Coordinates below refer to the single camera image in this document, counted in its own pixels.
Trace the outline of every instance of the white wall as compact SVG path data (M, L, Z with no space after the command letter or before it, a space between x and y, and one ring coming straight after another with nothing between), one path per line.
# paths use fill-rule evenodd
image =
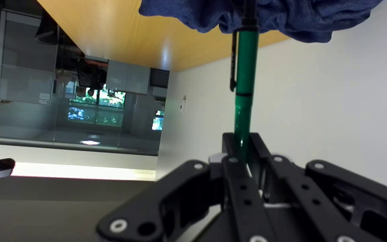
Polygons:
M387 184L387 1L327 44L288 40L257 59L252 130L271 152L299 165L325 158ZM171 75L159 174L220 150L233 122L228 72L225 59Z

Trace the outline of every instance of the wooden ceiling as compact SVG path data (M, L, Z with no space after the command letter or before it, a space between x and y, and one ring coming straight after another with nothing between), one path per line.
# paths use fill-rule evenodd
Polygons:
M189 29L173 17L143 17L140 0L37 0L85 53L163 69L183 69L231 53L231 36L217 28ZM287 39L260 35L259 45Z

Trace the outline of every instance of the screw hole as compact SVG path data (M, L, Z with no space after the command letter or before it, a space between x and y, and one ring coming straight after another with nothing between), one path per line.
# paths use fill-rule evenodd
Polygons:
M315 205L322 204L322 203L321 203L319 200L317 200L317 199L312 199L311 203L315 204Z
M346 236L346 235L341 235L337 238L337 242L354 242L354 239L351 239L350 236Z
M127 221L124 219L116 219L110 224L110 231L118 234L118 232L124 231L126 227L127 227Z
M267 239L260 236L260 235L253 235L253 236L249 238L248 242L267 242Z
M142 223L138 227L139 235L143 235L143 236L151 235L154 231L155 231L155 225L154 223L150 223L150 221Z

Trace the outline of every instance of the blue fabric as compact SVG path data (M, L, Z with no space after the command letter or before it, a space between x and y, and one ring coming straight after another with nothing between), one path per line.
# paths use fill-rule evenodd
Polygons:
M256 0L260 32L278 29L300 41L329 41L333 31L362 22L381 0ZM208 32L217 24L233 32L241 24L243 0L142 0L143 16L177 17Z

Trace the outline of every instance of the bolt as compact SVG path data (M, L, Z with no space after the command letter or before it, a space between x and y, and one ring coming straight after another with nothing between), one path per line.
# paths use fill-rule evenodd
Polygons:
M237 162L236 157L229 157L229 162Z
M127 227L127 221L124 219L116 219L116 220L112 220L112 223L110 224L110 231L114 234L119 234L124 231L126 227Z
M355 242L353 238L346 236L346 235L341 235L337 238L337 242Z
M280 161L283 161L283 158L279 157L279 156L275 156L275 157L274 157L274 161L275 161L275 162L280 162Z
M197 162L197 164L193 165L193 168L194 169L201 169L201 168L204 168L204 165Z
M248 242L267 242L267 239L260 236L260 235L253 235L253 236L249 238Z
M314 164L314 168L315 168L315 169L325 169L325 165L321 164L321 162L315 162L315 164Z

